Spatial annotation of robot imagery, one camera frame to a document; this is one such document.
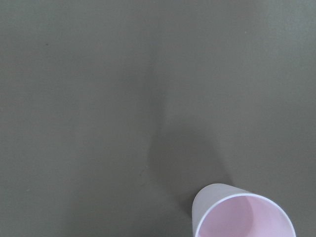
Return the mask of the pink plastic cup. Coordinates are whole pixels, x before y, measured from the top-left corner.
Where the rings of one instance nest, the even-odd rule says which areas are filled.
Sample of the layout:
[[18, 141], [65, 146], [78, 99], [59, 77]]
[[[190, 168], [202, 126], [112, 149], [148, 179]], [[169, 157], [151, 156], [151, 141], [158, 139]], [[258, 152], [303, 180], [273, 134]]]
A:
[[195, 237], [294, 237], [293, 224], [272, 200], [226, 184], [202, 188], [192, 204]]

